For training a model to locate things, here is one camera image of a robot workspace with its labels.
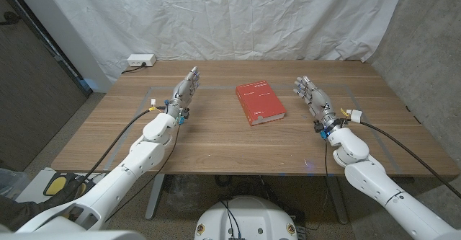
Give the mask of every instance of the white robot body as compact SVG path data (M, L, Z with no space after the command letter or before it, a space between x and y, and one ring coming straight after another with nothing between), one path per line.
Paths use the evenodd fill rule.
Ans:
M260 197L239 196L228 202L216 203L205 211L197 222L194 239L229 239L231 221L234 238L238 238L238 227L242 239L286 239L297 240L293 220L281 208Z

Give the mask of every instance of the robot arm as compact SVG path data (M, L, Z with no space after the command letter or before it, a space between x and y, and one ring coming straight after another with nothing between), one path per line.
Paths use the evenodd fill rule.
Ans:
M414 239L437 239L456 231L389 178L382 164L369 154L367 144L343 128L344 121L337 118L323 90L307 76L297 78L295 85L293 91L305 100L316 119L315 131L332 146L339 146L333 156L338 165L345 167L346 179L352 186L381 204Z
M160 113L143 129L143 134L130 147L127 157L82 197L46 210L21 227L17 233L73 232L99 230L106 224L121 199L149 169L165 157L165 146L172 142L171 132L177 129L187 106L199 86L199 72L194 67L173 92L167 113ZM65 216L77 217L67 219Z

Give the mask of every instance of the wooden table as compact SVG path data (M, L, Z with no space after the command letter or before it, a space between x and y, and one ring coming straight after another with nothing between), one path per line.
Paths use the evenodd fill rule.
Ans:
M418 154L435 171L456 176L459 169L419 124L376 71L358 61L160 61L153 68L123 74L52 163L62 172L85 172L117 134L151 98L170 99L173 87L193 66L201 84L193 96L190 118L181 126L166 174L324 175L325 143L313 130L308 106L292 89L296 77L307 75L331 98L338 116L343 109L364 112L371 123ZM287 109L282 120L250 127L237 100L235 86L267 80ZM113 169L156 112L144 115L115 145L97 172ZM349 127L370 147L389 175L430 173L383 135L363 125ZM328 146L328 173L344 174Z

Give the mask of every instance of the red book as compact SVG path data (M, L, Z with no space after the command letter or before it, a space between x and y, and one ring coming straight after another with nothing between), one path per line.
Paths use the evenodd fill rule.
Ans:
M250 125L278 120L287 112L267 81L237 86L236 94Z

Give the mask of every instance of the white cloth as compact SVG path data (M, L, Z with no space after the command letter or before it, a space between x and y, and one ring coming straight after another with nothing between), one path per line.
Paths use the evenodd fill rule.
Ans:
M398 0L55 0L113 82L159 60L365 61Z

